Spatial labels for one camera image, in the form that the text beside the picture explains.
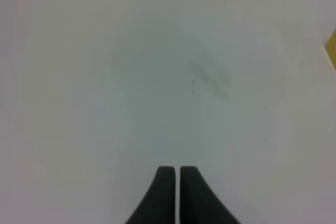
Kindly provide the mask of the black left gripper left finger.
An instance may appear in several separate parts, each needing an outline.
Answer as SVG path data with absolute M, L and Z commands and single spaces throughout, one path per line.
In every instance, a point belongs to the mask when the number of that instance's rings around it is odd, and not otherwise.
M 175 223 L 175 169 L 160 166 L 127 223 Z

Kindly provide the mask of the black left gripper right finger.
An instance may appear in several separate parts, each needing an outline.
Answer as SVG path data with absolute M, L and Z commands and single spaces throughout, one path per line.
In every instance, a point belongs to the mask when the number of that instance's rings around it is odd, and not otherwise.
M 217 198 L 197 167 L 182 166 L 180 223 L 239 224 L 239 221 Z

